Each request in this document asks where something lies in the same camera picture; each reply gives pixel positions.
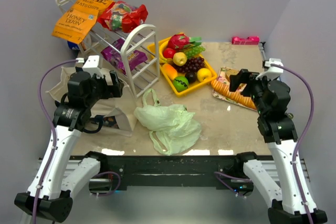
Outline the cream canvas tote bag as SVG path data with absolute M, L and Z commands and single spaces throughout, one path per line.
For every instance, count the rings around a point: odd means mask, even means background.
M 62 67 L 60 82 L 47 93 L 57 102 L 68 91 L 67 83 L 70 76 L 81 71 L 79 67 Z M 122 97 L 99 100 L 91 109 L 91 119 L 86 129 L 92 131 L 94 125 L 102 123 L 102 130 L 108 133 L 130 137 L 133 134 L 137 119 L 134 116 L 136 108 L 135 98 L 129 85 L 124 84 Z

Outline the orange kettle chips bag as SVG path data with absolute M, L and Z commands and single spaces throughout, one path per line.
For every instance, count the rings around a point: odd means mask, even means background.
M 81 43 L 97 18 L 114 0 L 77 0 L 56 22 L 52 35 L 69 42 Z

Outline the light green plastic bag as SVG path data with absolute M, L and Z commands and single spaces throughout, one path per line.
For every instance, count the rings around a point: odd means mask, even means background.
M 186 106 L 162 106 L 153 89 L 144 92 L 142 103 L 134 110 L 134 116 L 149 130 L 156 151 L 167 156 L 179 154 L 197 142 L 202 127 Z

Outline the red gummy candy bag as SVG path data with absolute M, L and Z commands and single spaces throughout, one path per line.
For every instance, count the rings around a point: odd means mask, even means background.
M 112 2 L 97 18 L 97 22 L 109 31 L 130 33 L 143 24 L 148 16 L 145 5 L 135 7 L 124 1 Z

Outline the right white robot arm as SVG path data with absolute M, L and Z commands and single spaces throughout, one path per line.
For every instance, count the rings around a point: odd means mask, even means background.
M 290 88 L 267 73 L 242 69 L 230 77 L 230 91 L 245 84 L 241 94 L 256 106 L 258 129 L 271 151 L 279 183 L 262 167 L 255 153 L 241 153 L 244 174 L 253 182 L 268 206 L 270 223 L 326 223 L 325 211 L 311 197 L 297 150 L 298 136 L 292 119 L 286 114 Z

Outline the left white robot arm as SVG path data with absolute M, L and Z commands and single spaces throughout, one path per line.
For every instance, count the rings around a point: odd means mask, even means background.
M 70 175 L 64 175 L 72 149 L 91 118 L 91 108 L 101 99 L 122 96 L 124 84 L 115 71 L 109 74 L 111 85 L 104 75 L 84 70 L 70 77 L 68 92 L 61 98 L 51 120 L 49 145 L 39 170 L 26 192 L 18 193 L 14 200 L 33 221 L 43 218 L 52 223 L 64 222 L 75 197 L 92 178 L 116 179 L 117 184 L 105 193 L 107 196 L 121 184 L 121 176 L 110 170 L 107 156 L 96 152 L 89 152 Z

